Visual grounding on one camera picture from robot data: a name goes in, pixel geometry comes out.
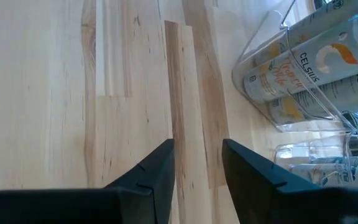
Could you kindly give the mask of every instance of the clear plastic container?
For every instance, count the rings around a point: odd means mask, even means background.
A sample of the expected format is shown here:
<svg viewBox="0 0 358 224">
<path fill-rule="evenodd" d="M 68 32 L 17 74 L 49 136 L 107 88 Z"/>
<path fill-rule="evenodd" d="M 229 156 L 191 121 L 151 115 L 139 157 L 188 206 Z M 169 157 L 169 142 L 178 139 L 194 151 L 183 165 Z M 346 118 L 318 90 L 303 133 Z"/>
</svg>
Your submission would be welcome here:
<svg viewBox="0 0 358 224">
<path fill-rule="evenodd" d="M 276 164 L 322 187 L 358 187 L 358 135 L 281 145 L 273 158 Z"/>
<path fill-rule="evenodd" d="M 358 131 L 358 1 L 331 2 L 295 25 L 296 1 L 283 2 L 281 31 L 248 42 L 234 86 L 281 131 Z"/>
</svg>

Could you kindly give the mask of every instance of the black object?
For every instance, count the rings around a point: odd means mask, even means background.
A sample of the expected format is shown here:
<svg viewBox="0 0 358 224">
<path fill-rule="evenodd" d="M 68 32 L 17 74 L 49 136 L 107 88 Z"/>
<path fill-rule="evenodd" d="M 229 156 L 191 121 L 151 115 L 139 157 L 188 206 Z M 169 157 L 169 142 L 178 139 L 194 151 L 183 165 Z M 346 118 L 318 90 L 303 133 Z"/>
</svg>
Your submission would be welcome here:
<svg viewBox="0 0 358 224">
<path fill-rule="evenodd" d="M 169 139 L 103 189 L 0 191 L 0 223 L 168 223 L 174 183 Z"/>
<path fill-rule="evenodd" d="M 358 223 L 358 189 L 322 189 L 230 139 L 222 157 L 241 223 Z"/>
</svg>

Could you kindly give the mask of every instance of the black plastic part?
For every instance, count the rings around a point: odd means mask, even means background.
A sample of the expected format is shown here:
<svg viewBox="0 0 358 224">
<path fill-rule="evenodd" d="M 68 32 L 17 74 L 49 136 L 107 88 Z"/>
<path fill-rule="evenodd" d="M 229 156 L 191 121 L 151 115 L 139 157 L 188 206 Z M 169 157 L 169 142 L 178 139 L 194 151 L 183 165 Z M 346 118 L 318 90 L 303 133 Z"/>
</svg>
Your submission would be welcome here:
<svg viewBox="0 0 358 224">
<path fill-rule="evenodd" d="M 358 189 L 322 189 L 230 139 L 222 157 L 240 223 L 358 223 Z"/>
<path fill-rule="evenodd" d="M 169 139 L 103 189 L 0 191 L 0 223 L 168 223 L 174 183 Z"/>
</svg>

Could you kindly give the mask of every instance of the wooden table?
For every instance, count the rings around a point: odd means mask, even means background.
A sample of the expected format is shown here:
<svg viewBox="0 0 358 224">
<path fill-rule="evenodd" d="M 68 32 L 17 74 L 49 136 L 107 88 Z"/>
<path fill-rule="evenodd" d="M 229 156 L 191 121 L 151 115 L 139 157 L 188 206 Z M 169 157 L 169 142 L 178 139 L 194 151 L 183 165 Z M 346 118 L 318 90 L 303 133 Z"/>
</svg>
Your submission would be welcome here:
<svg viewBox="0 0 358 224">
<path fill-rule="evenodd" d="M 0 189 L 102 187 L 174 138 L 171 223 L 237 223 L 223 138 L 271 159 L 322 135 L 279 133 L 231 83 L 269 2 L 0 0 Z"/>
</svg>

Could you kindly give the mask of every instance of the wooden countertop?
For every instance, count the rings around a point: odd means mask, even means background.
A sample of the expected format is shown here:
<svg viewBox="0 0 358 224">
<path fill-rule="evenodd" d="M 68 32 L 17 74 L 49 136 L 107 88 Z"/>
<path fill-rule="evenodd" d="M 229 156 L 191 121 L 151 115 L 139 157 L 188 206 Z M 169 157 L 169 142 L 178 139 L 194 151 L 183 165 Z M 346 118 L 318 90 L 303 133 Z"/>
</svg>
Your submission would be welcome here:
<svg viewBox="0 0 358 224">
<path fill-rule="evenodd" d="M 102 187 L 174 138 L 171 223 L 237 223 L 223 138 L 271 159 L 324 135 L 279 133 L 231 83 L 258 2 L 0 0 L 0 189 Z"/>
</svg>

